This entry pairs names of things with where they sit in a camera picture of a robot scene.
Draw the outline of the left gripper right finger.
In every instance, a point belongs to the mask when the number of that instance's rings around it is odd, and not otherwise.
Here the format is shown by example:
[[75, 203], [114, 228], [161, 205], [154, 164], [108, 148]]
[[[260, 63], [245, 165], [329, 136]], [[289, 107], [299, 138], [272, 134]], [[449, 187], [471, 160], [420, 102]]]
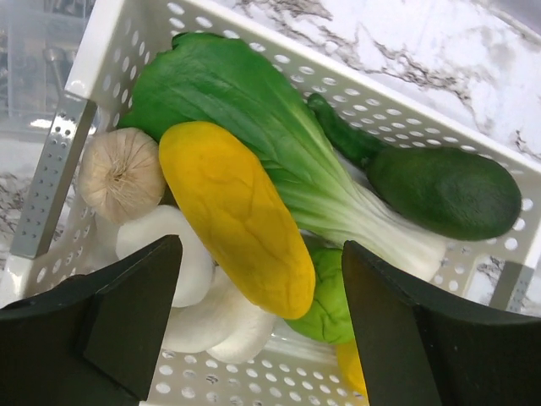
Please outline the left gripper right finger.
[[539, 404], [539, 318], [450, 294], [354, 241], [342, 272], [370, 404]]

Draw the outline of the yellow toy corn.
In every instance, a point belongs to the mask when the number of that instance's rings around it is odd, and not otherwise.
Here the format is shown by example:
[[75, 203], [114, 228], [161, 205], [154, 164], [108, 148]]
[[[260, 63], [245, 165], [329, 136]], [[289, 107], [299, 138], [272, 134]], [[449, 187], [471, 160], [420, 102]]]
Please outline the yellow toy corn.
[[159, 160], [179, 208], [240, 292], [281, 318], [305, 315], [314, 266], [257, 156], [225, 129], [191, 122], [165, 132]]

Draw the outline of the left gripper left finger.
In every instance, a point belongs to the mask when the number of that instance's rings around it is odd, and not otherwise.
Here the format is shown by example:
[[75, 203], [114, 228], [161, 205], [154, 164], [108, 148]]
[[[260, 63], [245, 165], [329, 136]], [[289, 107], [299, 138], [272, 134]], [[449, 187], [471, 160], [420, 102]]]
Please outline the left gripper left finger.
[[167, 239], [1, 310], [3, 405], [149, 397], [178, 279]]

